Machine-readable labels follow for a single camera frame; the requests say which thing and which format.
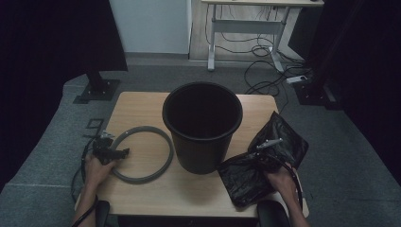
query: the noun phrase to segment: gray carpet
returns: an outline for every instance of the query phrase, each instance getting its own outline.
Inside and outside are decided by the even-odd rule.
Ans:
[[[96,133],[87,125],[91,119],[103,119],[101,128],[106,128],[121,92],[170,92],[187,82],[212,81],[244,94],[248,86],[243,76],[248,65],[217,64],[215,72],[210,73],[203,62],[135,64],[130,66],[130,72],[102,73],[105,79],[121,80],[117,94],[112,101],[88,104],[73,104],[87,84],[86,77],[68,81],[60,107],[41,141],[1,193],[0,226],[70,225],[74,214],[71,180],[88,142],[85,135]],[[276,72],[265,66],[257,66],[249,73],[252,83],[277,78]],[[336,227],[401,226],[401,188],[346,114],[302,106],[291,86],[283,86],[286,89],[280,85],[276,97],[278,109],[310,145],[299,168],[310,223]],[[116,226],[115,217],[111,222]]]

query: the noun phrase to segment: black plastic bag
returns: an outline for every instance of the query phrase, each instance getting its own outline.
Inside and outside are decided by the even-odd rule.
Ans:
[[[282,138],[281,143],[258,149],[257,146],[266,140]],[[277,157],[282,163],[290,163],[298,168],[305,157],[309,145],[291,126],[276,112],[262,130],[251,141],[248,151],[232,157],[218,166],[218,174],[233,202],[237,207],[245,207],[265,198],[274,189],[263,175],[264,170],[278,170],[279,163],[261,162],[261,154],[268,153]]]

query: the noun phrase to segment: white desk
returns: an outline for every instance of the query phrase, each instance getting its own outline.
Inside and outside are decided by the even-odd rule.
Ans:
[[[215,70],[215,32],[225,33],[250,33],[250,34],[272,34],[277,35],[270,55],[274,66],[280,72],[284,72],[283,66],[277,55],[278,45],[286,27],[289,10],[291,7],[322,7],[323,0],[312,2],[310,0],[201,0],[202,3],[213,5],[213,16],[211,25],[211,41],[209,45],[209,58],[207,69]],[[218,20],[216,18],[217,5],[244,5],[244,6],[276,6],[285,7],[285,13],[281,21],[241,21],[241,20]]]

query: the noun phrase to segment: gray ring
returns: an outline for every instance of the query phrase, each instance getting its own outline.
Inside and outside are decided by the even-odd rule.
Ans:
[[[168,154],[168,158],[166,160],[166,163],[159,169],[157,170],[155,173],[150,174],[147,177],[142,177],[142,178],[130,178],[127,176],[122,175],[120,172],[117,171],[116,168],[113,168],[113,173],[114,175],[119,178],[120,180],[127,182],[127,183],[147,183],[150,181],[155,180],[156,178],[160,177],[168,168],[168,166],[170,166],[171,161],[173,160],[173,155],[174,155],[174,148],[173,148],[173,143],[170,139],[170,137],[168,137],[168,135],[155,127],[152,126],[139,126],[139,127],[135,127],[132,128],[128,131],[125,131],[124,133],[122,133],[121,135],[119,135],[113,142],[113,144],[110,146],[111,149],[116,150],[118,145],[121,143],[121,141],[123,141],[125,138],[127,138],[128,136],[137,133],[137,132],[143,132],[143,131],[150,131],[156,134],[160,134],[161,136],[163,136],[165,138],[165,140],[168,142],[168,145],[170,147],[170,152]]]

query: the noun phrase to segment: black cable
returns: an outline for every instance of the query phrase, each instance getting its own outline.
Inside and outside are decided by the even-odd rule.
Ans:
[[[209,8],[210,8],[210,5],[208,4],[208,5],[207,5],[207,10],[206,10],[205,25],[204,25],[205,39],[206,39],[206,42],[207,42],[208,44],[210,44],[209,39],[208,39],[208,37],[207,37],[207,18],[208,18],[208,15],[209,15]],[[259,40],[265,40],[265,41],[267,41],[267,42],[269,42],[269,43],[272,44],[272,41],[268,40],[267,38],[260,38],[260,36],[258,36],[258,37],[256,37],[256,38],[251,38],[251,39],[247,39],[247,40],[239,40],[239,41],[238,41],[238,40],[230,40],[230,39],[227,39],[227,38],[224,36],[224,33],[221,33],[221,35],[222,35],[223,39],[226,40],[226,41],[228,41],[228,42],[249,42],[249,41],[253,41],[253,40],[257,40],[257,41],[259,41]],[[220,45],[215,45],[215,48],[220,48],[220,49],[223,49],[223,50],[225,50],[225,51],[227,51],[227,52],[230,52],[230,53],[233,53],[233,54],[248,54],[248,53],[254,53],[254,49],[257,48],[258,46],[261,46],[261,45],[258,44],[257,46],[254,46],[254,47],[253,47],[251,50],[249,50],[249,51],[233,51],[233,50],[227,49],[227,48],[225,48],[225,47],[222,47],[222,46],[220,46]],[[257,57],[266,57],[266,56],[268,56],[268,55],[269,55],[269,54],[263,55],[263,56],[257,56]]]
[[[269,7],[269,14],[268,14],[268,17],[266,18],[267,21],[268,21],[269,18],[270,18],[270,12],[271,12],[271,6]]]
[[[77,178],[79,172],[80,172],[80,167],[79,167],[79,168],[77,169],[77,171],[75,172],[74,177],[73,177],[73,180],[72,180],[72,182],[71,182],[71,190],[70,190],[70,193],[71,193],[71,197],[72,197],[74,203],[77,202],[77,198],[75,198],[74,193],[75,193],[75,180],[76,180],[76,178]]]
[[[277,51],[277,53],[279,54],[279,56],[280,56],[283,60],[288,60],[288,61],[290,61],[290,62],[292,62],[292,63],[299,63],[299,64],[304,64],[304,63],[305,63],[305,60],[299,60],[299,59],[291,58],[291,57],[285,55],[285,54],[284,54],[283,52],[281,52],[281,51]]]
[[[261,94],[261,95],[271,95],[271,94],[269,94],[269,93],[261,93],[259,90],[261,90],[261,89],[263,89],[263,88],[266,88],[266,87],[269,87],[269,86],[277,86],[279,83],[277,83],[280,79],[282,79],[283,78],[283,74],[282,73],[280,73],[280,77],[278,78],[278,79],[276,79],[275,81],[273,81],[273,82],[271,82],[271,81],[262,81],[262,82],[259,82],[259,83],[257,83],[257,84],[255,84],[255,85],[251,85],[249,82],[248,82],[248,80],[247,80],[247,74],[248,74],[248,71],[251,69],[251,67],[253,66],[253,65],[255,65],[255,64],[257,64],[257,63],[260,63],[260,62],[262,62],[262,63],[266,63],[266,64],[268,64],[268,65],[270,65],[272,68],[275,68],[274,67],[274,65],[273,64],[271,64],[270,62],[268,62],[268,61],[255,61],[255,62],[253,62],[250,66],[248,66],[248,68],[245,70],[245,73],[244,73],[244,80],[245,80],[245,82],[248,84],[248,86],[250,86],[250,88],[245,92],[245,94],[252,94],[252,93],[258,93],[258,94]],[[272,96],[278,96],[279,95],[279,92],[277,92],[276,94],[273,94]]]
[[[304,71],[295,73],[295,72],[291,72],[292,69],[301,69]],[[303,66],[287,66],[286,70],[283,72],[283,74],[286,78],[293,78],[293,77],[297,77],[297,76],[307,76],[311,73],[312,73],[312,69],[304,68]]]
[[[220,20],[223,19],[223,5],[220,5]]]
[[[275,8],[275,11],[276,11],[276,15],[274,16],[274,21],[277,21],[277,14],[278,14],[278,9],[279,9],[278,7],[276,7],[276,8]]]
[[[99,136],[96,135],[94,137],[92,137],[89,142],[86,144],[85,149],[82,152],[82,156],[80,157],[80,174],[82,176],[82,181],[85,183],[85,178],[86,178],[86,172],[85,172],[85,158],[86,155],[88,154],[89,151],[89,146],[91,145],[91,143],[98,138]]]
[[[284,89],[284,94],[286,94],[286,103],[284,103],[283,107],[282,107],[281,110],[279,111],[280,114],[283,113],[284,109],[285,109],[286,106],[289,104],[288,95],[287,95],[287,90],[286,90],[286,87],[284,86],[283,82],[284,82],[284,80],[281,81],[281,86],[282,86],[283,89]]]
[[[233,19],[235,19],[234,15],[233,15],[232,12],[231,12],[231,6],[230,6],[230,5],[228,5],[228,9],[229,9],[229,11],[230,11],[230,15],[233,17]]]
[[[256,57],[264,58],[264,57],[269,56],[269,55],[271,54],[271,52],[270,52],[270,50],[269,50],[269,46],[268,46],[268,45],[261,44],[261,43],[259,42],[260,40],[265,40],[265,41],[269,42],[271,45],[273,45],[273,43],[272,43],[270,40],[266,39],[266,38],[261,38],[261,34],[258,34],[258,35],[257,35],[257,38],[256,38],[257,45],[255,45],[255,46],[252,48],[252,51],[253,51],[253,54],[254,54]],[[266,51],[266,54],[265,54],[265,55],[258,55],[258,54],[256,54],[256,50],[264,50],[264,51]]]
[[[260,16],[259,16],[259,21],[260,21],[260,17],[263,15],[263,11],[264,11],[265,9],[263,8],[263,7],[261,7],[260,8],[260,11],[256,14],[256,16],[254,17],[254,21],[256,21],[256,19],[257,19],[257,17],[259,16],[259,14],[260,14]]]
[[[277,87],[277,85],[278,84],[275,84],[275,81],[274,82],[271,82],[271,81],[261,81],[261,82],[258,82],[258,83],[256,83],[254,86],[252,86],[250,89],[248,89],[248,95],[250,95],[250,94],[252,94],[252,93],[258,93],[259,95],[270,95],[270,96],[278,96],[278,95],[280,95],[280,89],[278,89],[278,87]],[[266,92],[266,93],[262,93],[262,92],[260,92],[260,90],[262,90],[262,89],[264,89],[264,88],[267,88],[268,89],[268,91]],[[276,89],[276,93],[271,93],[270,92],[270,89],[271,88],[275,88]]]
[[[88,218],[89,215],[95,210],[97,206],[98,198],[95,196],[95,201],[94,204],[87,210],[74,224],[72,227],[78,227],[86,218]]]

